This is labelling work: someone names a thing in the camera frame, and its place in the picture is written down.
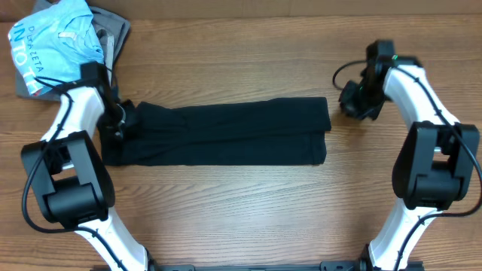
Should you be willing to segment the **grey folded t-shirt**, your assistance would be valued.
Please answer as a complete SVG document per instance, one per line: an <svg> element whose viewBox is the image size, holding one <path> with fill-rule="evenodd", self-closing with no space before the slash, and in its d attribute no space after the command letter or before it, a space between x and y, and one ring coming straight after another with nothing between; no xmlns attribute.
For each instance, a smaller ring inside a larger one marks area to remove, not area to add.
<svg viewBox="0 0 482 271"><path fill-rule="evenodd" d="M127 39L130 30L130 22L123 17L102 8L90 6L93 14L93 28L101 44L104 53L105 65L113 69L121 49ZM49 102L58 102L59 97L54 93L45 93L40 96L30 96L22 79L22 75L15 74L16 95L23 99L35 99Z"/></svg>

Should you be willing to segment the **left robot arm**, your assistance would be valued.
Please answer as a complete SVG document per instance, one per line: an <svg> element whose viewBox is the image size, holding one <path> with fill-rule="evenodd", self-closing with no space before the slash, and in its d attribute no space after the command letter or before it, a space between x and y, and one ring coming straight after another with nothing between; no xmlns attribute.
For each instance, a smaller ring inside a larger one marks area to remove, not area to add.
<svg viewBox="0 0 482 271"><path fill-rule="evenodd" d="M156 261L114 207L113 181L92 141L96 129L116 140L124 137L127 113L111 88L113 72L88 62L80 73L73 81L35 78L59 94L61 106L41 140L22 148L28 175L21 199L23 218L41 233L82 236L109 270L156 270Z"/></svg>

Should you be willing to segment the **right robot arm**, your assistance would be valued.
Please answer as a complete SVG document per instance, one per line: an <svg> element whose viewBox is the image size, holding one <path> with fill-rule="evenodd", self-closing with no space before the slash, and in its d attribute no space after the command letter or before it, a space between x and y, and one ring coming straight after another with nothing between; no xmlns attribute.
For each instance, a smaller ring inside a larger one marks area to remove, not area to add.
<svg viewBox="0 0 482 271"><path fill-rule="evenodd" d="M341 88L341 111L358 120L376 120L393 102L408 134L392 170L397 197L382 230L357 260L325 261L322 270L422 270L410 253L431 222L449 218L449 207L468 192L477 161L480 133L462 124L435 94L415 56L400 56L390 40L366 48L361 81Z"/></svg>

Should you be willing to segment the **light blue folded t-shirt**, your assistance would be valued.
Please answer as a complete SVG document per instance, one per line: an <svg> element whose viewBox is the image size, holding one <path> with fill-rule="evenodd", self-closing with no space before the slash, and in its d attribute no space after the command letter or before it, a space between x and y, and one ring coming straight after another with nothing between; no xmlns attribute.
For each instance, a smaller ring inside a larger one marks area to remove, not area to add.
<svg viewBox="0 0 482 271"><path fill-rule="evenodd" d="M92 21L85 0L61 0L14 24L8 33L11 56L30 96L50 91L36 77L69 82L81 77L82 64L104 63Z"/></svg>

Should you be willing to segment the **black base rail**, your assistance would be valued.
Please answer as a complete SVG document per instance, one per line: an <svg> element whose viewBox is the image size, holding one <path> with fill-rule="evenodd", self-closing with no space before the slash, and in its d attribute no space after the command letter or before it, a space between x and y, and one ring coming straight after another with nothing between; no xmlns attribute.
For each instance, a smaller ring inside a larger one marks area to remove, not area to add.
<svg viewBox="0 0 482 271"><path fill-rule="evenodd" d="M159 266L161 271L356 271L368 270L356 261L323 261L317 265L268 265L268 266Z"/></svg>

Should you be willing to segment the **black t-shirt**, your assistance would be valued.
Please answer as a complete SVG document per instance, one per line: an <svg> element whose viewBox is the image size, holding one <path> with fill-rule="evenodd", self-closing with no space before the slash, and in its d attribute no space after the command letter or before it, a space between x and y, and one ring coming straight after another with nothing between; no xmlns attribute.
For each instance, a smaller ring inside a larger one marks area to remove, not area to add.
<svg viewBox="0 0 482 271"><path fill-rule="evenodd" d="M121 131L98 126L109 166L305 166L324 163L324 97L164 108L123 104Z"/></svg>

